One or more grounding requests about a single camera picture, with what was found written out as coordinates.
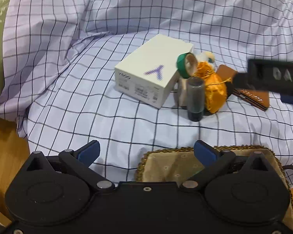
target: white lettering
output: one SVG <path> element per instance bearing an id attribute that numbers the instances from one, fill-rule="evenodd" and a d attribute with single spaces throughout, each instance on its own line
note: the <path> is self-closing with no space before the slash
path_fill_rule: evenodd
<path id="1" fill-rule="evenodd" d="M 287 81 L 287 80 L 290 80 L 292 82 L 292 78 L 291 78 L 291 74 L 289 72 L 288 69 L 285 70 L 285 74 L 284 74 L 284 79 Z"/>
<path id="2" fill-rule="evenodd" d="M 276 80 L 281 80 L 281 72 L 278 68 L 274 67 L 273 68 L 273 77 L 276 79 Z"/>

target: orange satin pouch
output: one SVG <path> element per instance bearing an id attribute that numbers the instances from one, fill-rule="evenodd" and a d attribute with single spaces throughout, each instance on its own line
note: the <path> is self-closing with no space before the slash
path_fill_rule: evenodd
<path id="1" fill-rule="evenodd" d="M 217 112 L 227 100 L 227 87 L 208 62 L 199 62 L 194 76 L 201 77 L 205 82 L 205 108 L 210 113 Z"/>

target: cardboard box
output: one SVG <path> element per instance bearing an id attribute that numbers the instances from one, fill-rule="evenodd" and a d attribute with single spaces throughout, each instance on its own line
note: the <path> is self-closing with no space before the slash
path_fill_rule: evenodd
<path id="1" fill-rule="evenodd" d="M 191 43 L 156 35 L 115 66 L 116 89 L 161 108 L 179 78 L 178 56 L 192 49 Z"/>

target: gold trim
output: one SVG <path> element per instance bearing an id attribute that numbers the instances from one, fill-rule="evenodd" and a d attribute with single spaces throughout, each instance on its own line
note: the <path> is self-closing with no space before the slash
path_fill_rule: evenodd
<path id="1" fill-rule="evenodd" d="M 272 154 L 273 156 L 275 157 L 278 165 L 279 165 L 279 168 L 283 174 L 283 176 L 285 177 L 285 172 L 282 168 L 282 165 L 279 161 L 279 159 L 276 158 L 275 156 L 275 153 L 269 149 L 269 148 L 266 148 L 266 147 L 263 147 L 263 146 L 260 146 L 260 145 L 242 145 L 242 146 L 214 146 L 214 148 L 218 151 L 221 151 L 221 150 L 224 150 L 224 149 L 228 149 L 228 150 L 235 150 L 235 149 L 268 149 Z M 141 162 L 139 163 L 138 165 L 138 168 L 137 168 L 137 171 L 135 173 L 135 180 L 138 181 L 138 182 L 142 182 L 142 175 L 143 175 L 143 172 L 144 172 L 144 166 L 147 162 L 147 159 L 149 157 L 150 154 L 153 154 L 153 153 L 159 153 L 159 152 L 162 152 L 162 153 L 170 153 L 170 152 L 188 152 L 188 151 L 193 151 L 193 148 L 191 147 L 182 147 L 182 148 L 175 148 L 175 149 L 159 149 L 159 150 L 156 150 L 156 151 L 149 151 L 147 153 L 145 153 L 141 159 Z M 288 191 L 290 193 L 290 202 L 291 202 L 291 206 L 292 206 L 292 211 L 293 211 L 293 195 L 292 195 L 292 192 L 291 192 L 291 189 L 290 189 L 290 185 L 287 181 L 287 179 L 285 179 L 286 183 L 287 183 L 287 187 L 288 187 Z"/>
<path id="2" fill-rule="evenodd" d="M 246 95 L 246 96 L 248 96 L 248 97 L 254 99 L 255 101 L 260 102 L 262 105 L 264 104 L 264 101 L 263 101 L 260 97 L 258 97 L 258 96 L 256 96 L 256 95 L 250 93 L 249 91 L 247 91 L 247 90 L 238 90 L 238 91 L 239 91 L 240 93 L 242 93 L 242 94 L 244 94 L 244 95 Z"/>

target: wrinkled fabric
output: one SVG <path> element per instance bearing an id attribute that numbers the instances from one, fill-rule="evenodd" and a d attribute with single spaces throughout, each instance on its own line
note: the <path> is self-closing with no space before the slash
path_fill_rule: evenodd
<path id="1" fill-rule="evenodd" d="M 91 168 L 113 182 L 133 179 L 143 153 L 197 139 L 263 145 L 293 164 L 293 105 L 279 94 L 270 93 L 266 112 L 230 96 L 191 122 L 174 92 L 158 110 L 115 91 L 114 66 L 158 33 L 239 72 L 248 57 L 293 61 L 293 0 L 10 0 L 0 117 L 18 120 L 31 152 L 97 139 Z"/>

